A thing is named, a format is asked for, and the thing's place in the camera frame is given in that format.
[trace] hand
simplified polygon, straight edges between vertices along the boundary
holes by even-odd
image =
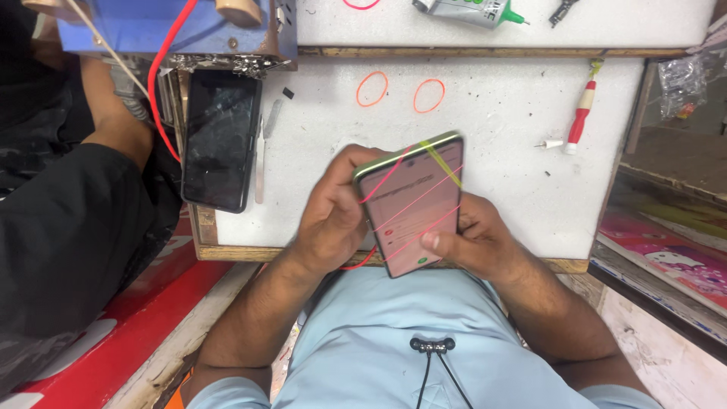
[[[495,206],[487,199],[462,193],[458,234],[429,231],[422,246],[481,279],[509,282],[519,278],[528,252],[510,235]]]
[[[310,193],[290,255],[307,273],[321,278],[345,263],[366,236],[364,212],[353,190],[353,170],[385,152],[346,146]]]

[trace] phone screen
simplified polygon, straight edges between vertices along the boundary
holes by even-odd
[[[232,213],[245,210],[262,82],[229,71],[190,79],[182,197]]]
[[[463,146],[462,139],[457,138],[436,148],[460,180]],[[377,169],[358,180],[364,197],[393,166]],[[421,246],[419,237],[430,227],[432,230],[457,231],[459,193],[459,186],[445,169],[432,155],[424,152],[406,157],[364,203],[379,251],[392,278],[440,260]]]

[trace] styrofoam block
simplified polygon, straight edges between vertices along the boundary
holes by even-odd
[[[373,0],[350,0],[367,5]],[[409,47],[690,47],[701,44],[715,0],[587,0],[555,28],[547,20],[561,0],[512,0],[531,25],[504,22],[494,31],[432,17],[411,0],[381,0],[368,10],[342,0],[298,0],[298,44]]]
[[[295,92],[284,98],[266,143],[265,203],[255,203],[251,193],[245,212],[218,211],[219,243],[286,245],[341,140],[394,151],[460,130],[464,189],[490,199],[536,255],[587,258],[642,68],[641,59],[606,61],[578,154],[569,156],[535,146],[567,138],[587,60],[301,58],[298,72],[271,73],[264,84],[264,118],[283,87]],[[362,108],[356,87],[376,70],[389,78],[388,95]],[[376,77],[361,88],[362,102],[380,95],[383,81]],[[414,91],[429,78],[440,79],[446,94],[435,110],[418,114]],[[420,109],[436,101],[438,87],[422,87]]]

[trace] white cable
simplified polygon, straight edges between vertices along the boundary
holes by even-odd
[[[91,23],[91,20],[86,16],[86,13],[84,13],[83,10],[81,10],[81,7],[79,7],[78,3],[76,3],[76,0],[66,0],[68,4],[73,8],[73,10],[76,12],[76,14],[79,15],[81,20],[88,25],[88,27],[91,29],[91,32],[93,32],[94,36],[98,38],[101,41],[101,45],[103,45],[104,48],[106,48],[106,51],[111,54],[111,57],[113,57],[114,60],[116,60],[117,63],[121,66],[121,69],[124,70],[124,72],[129,76],[129,78],[132,79],[132,81],[141,89],[141,92],[144,92],[144,95],[146,95],[146,98],[149,98],[149,92],[144,88],[144,85],[139,81],[139,79],[132,73],[129,68],[124,64],[124,61],[121,61],[121,58],[114,52],[111,47],[108,46],[108,43],[103,38],[101,33],[98,32],[96,27],[94,27],[93,23]]]

